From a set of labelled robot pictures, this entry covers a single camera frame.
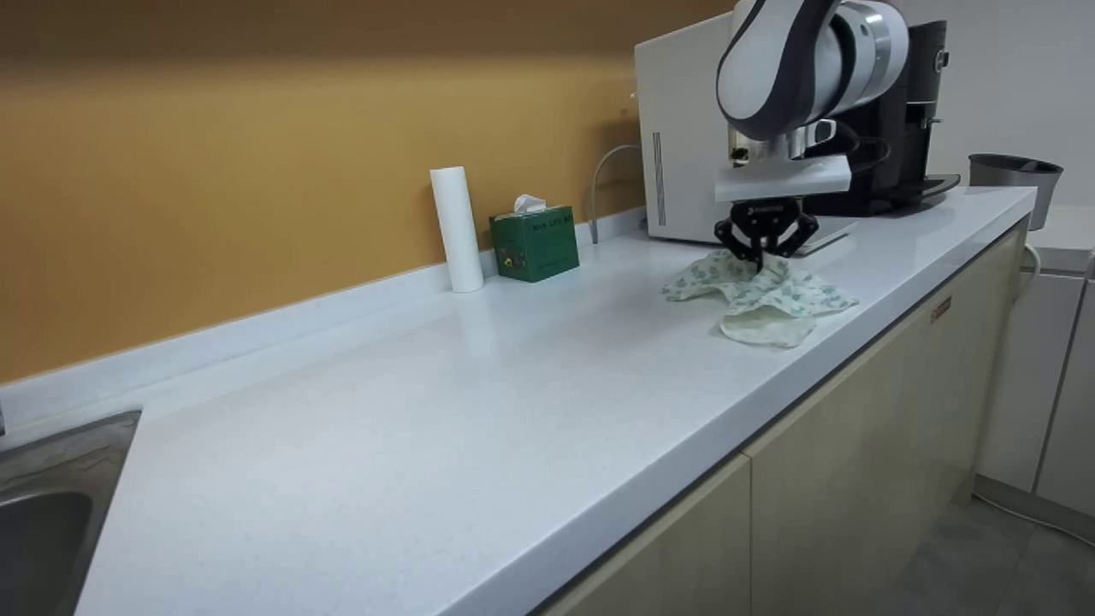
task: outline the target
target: yellow wall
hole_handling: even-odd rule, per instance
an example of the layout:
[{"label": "yellow wall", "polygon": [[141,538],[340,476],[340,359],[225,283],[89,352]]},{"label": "yellow wall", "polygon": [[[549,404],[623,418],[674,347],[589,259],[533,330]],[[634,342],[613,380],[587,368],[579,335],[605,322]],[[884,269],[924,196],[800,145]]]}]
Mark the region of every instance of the yellow wall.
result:
[{"label": "yellow wall", "polygon": [[0,3],[0,380],[442,259],[636,141],[631,50],[722,0]]}]

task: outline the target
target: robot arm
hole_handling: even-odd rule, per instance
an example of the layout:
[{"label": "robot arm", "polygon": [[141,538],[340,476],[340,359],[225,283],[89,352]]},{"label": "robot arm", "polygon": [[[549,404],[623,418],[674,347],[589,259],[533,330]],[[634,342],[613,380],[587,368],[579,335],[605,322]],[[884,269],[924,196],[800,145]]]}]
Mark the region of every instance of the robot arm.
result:
[{"label": "robot arm", "polygon": [[719,111],[776,141],[880,100],[905,73],[909,34],[880,0],[741,0],[719,63]]}]

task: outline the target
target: crumpled cloth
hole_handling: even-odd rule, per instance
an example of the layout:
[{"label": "crumpled cloth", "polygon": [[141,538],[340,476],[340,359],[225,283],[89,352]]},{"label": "crumpled cloth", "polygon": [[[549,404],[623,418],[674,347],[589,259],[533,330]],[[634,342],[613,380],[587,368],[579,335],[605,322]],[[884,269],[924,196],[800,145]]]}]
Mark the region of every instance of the crumpled cloth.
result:
[{"label": "crumpled cloth", "polygon": [[817,274],[795,271],[785,258],[766,254],[755,271],[728,249],[694,259],[662,294],[672,303],[722,294],[728,315],[719,318],[719,331],[745,347],[776,350],[800,347],[817,330],[817,318],[855,304]]}]

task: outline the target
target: coffee machine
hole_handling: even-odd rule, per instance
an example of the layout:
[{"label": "coffee machine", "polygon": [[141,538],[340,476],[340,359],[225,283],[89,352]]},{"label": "coffee machine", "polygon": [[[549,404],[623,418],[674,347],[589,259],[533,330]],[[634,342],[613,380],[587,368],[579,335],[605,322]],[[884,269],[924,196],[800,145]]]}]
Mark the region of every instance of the coffee machine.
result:
[{"label": "coffee machine", "polygon": [[852,189],[845,196],[807,196],[812,215],[900,215],[939,207],[957,175],[926,177],[926,149],[939,111],[940,70],[948,67],[948,23],[909,27],[909,60],[895,91],[839,113],[839,138],[812,154],[848,154]]}]

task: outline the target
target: sink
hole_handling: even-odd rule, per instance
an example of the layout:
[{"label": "sink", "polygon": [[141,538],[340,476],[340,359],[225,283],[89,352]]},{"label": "sink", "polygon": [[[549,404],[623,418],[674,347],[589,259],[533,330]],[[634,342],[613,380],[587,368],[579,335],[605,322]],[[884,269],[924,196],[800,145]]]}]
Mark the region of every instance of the sink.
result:
[{"label": "sink", "polygon": [[77,614],[141,411],[0,453],[0,614]]}]

